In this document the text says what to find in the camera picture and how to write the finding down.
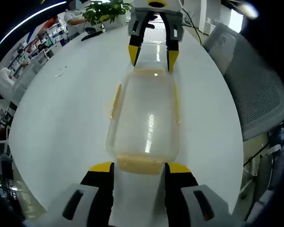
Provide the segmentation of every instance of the person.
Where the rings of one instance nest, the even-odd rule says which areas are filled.
[[[2,68],[0,70],[0,99],[12,100],[14,84],[11,70],[5,67]]]
[[[22,66],[27,66],[30,63],[30,57],[28,56],[28,54],[24,52],[22,48],[18,50],[18,54],[19,54],[19,60],[18,60],[19,64],[21,64]]]
[[[87,20],[83,18],[82,11],[78,10],[79,0],[71,0],[68,9],[64,14],[64,21],[67,25],[68,37],[70,40],[77,37],[82,31],[78,31],[78,25],[84,24]]]
[[[41,52],[42,50],[46,50],[46,49],[47,49],[47,46],[45,44],[39,44],[38,45],[39,52]]]

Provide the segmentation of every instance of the green leaves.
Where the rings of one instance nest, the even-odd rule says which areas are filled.
[[[84,18],[95,25],[110,19],[114,22],[116,17],[125,14],[131,10],[130,3],[124,3],[123,0],[110,0],[110,2],[92,2],[86,6],[86,12],[83,13]]]

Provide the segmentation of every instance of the office chair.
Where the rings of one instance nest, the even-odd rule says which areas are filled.
[[[284,120],[284,85],[242,35],[218,24],[203,47],[230,89],[244,140]]]
[[[261,155],[252,203],[245,220],[253,221],[265,205],[269,202],[274,190],[278,186],[284,172],[284,148],[279,145],[277,151],[273,148]]]

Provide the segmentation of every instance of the potted plant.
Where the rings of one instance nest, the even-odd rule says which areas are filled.
[[[123,0],[110,0],[105,3],[93,1],[86,7],[83,16],[92,26],[103,23],[104,28],[108,30],[126,23],[125,13],[131,10],[131,6]]]

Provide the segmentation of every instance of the black object on table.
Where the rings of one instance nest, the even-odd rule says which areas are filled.
[[[87,40],[87,39],[89,39],[89,38],[95,37],[95,36],[100,35],[100,34],[102,34],[102,33],[103,33],[102,31],[98,31],[98,32],[95,32],[95,33],[86,35],[85,37],[83,37],[83,38],[81,39],[81,41],[84,41],[84,40]]]
[[[96,29],[94,27],[87,27],[84,29],[84,31],[87,33],[87,34],[92,34],[92,33],[96,33]]]

